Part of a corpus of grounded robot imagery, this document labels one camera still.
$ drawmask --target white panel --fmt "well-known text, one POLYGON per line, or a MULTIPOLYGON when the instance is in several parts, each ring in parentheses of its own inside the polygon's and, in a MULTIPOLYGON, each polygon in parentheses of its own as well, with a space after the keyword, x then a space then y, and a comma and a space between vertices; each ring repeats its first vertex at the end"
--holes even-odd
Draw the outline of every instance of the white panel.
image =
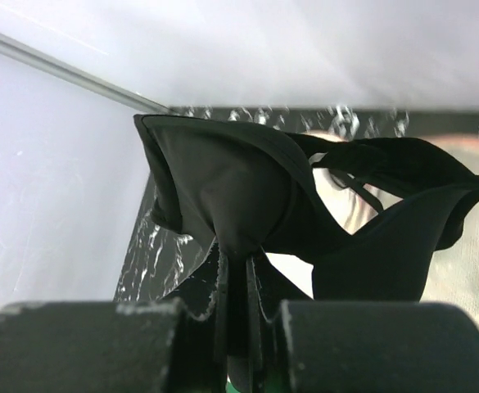
POLYGON ((479 106, 474 0, 0 0, 0 32, 166 105, 479 106))
POLYGON ((149 173, 133 113, 0 55, 0 306, 113 298, 149 173))

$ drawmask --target black marble baseboard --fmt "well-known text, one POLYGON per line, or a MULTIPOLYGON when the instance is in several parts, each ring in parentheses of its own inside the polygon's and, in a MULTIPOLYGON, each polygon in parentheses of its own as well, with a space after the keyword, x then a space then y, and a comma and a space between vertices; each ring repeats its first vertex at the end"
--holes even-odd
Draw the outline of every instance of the black marble baseboard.
MULTIPOLYGON (((466 134, 479 137, 478 112, 357 111, 346 107, 174 108, 178 115, 266 124, 287 132, 324 130, 345 139, 426 138, 466 134)), ((155 185, 150 178, 133 229, 115 300, 155 300, 174 289, 197 266, 204 252, 189 237, 159 228, 150 220, 155 185)))

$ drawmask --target black cloth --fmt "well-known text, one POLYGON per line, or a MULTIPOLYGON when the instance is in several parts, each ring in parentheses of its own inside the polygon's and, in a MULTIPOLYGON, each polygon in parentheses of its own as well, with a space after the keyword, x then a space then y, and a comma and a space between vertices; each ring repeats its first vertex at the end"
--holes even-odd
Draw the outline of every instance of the black cloth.
POLYGON ((240 264, 260 247, 314 266, 315 299, 419 300, 434 251, 455 244, 479 202, 479 176, 416 138, 329 142, 261 124, 172 115, 134 121, 156 182, 156 224, 216 237, 240 264), (350 235, 316 191, 312 168, 402 198, 350 235))

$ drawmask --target metal trim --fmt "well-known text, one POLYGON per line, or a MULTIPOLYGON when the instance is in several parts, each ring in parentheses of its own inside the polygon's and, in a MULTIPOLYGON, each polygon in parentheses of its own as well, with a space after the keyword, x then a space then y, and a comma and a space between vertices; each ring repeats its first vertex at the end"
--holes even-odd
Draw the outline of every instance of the metal trim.
POLYGON ((0 53, 25 63, 28 66, 54 75, 57 78, 78 85, 81 88, 86 88, 91 92, 129 106, 136 111, 145 113, 171 113, 172 111, 167 106, 163 106, 135 93, 131 93, 128 90, 119 88, 114 84, 110 84, 105 80, 74 68, 54 57, 45 55, 3 34, 0 34, 0 53))

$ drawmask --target black fabric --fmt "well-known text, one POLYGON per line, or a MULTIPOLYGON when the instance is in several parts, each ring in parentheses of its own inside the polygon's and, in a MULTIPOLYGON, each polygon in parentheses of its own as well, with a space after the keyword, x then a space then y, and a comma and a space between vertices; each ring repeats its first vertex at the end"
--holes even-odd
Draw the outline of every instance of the black fabric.
POLYGON ((479 202, 479 176, 420 139, 329 142, 252 123, 134 120, 156 181, 157 224, 203 247, 216 237, 232 264, 261 246, 296 255, 314 265, 316 299, 419 300, 432 253, 458 241, 479 202), (321 201, 313 167, 403 201, 350 235, 321 201))

